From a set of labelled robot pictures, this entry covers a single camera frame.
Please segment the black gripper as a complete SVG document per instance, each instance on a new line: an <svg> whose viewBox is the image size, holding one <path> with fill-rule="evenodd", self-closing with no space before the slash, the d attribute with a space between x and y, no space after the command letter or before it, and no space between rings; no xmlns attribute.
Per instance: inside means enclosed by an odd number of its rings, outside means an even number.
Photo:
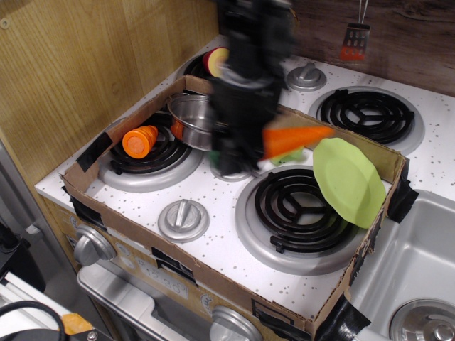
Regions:
<svg viewBox="0 0 455 341"><path fill-rule="evenodd" d="M258 79L241 76L231 67L222 67L213 80L211 102L221 124L236 147L245 149L252 169L265 156L262 131L277 115L283 79L268 72ZM229 141L213 142L213 167L221 176L246 173L247 164Z"/></svg>

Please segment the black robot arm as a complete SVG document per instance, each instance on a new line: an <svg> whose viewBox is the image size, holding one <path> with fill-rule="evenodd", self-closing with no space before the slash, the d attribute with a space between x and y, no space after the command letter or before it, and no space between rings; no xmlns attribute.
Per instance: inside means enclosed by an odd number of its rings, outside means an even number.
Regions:
<svg viewBox="0 0 455 341"><path fill-rule="evenodd" d="M213 79L212 150L222 176L258 169L262 131L277 116L285 86L281 62L291 54L289 1L220 1L229 55Z"/></svg>

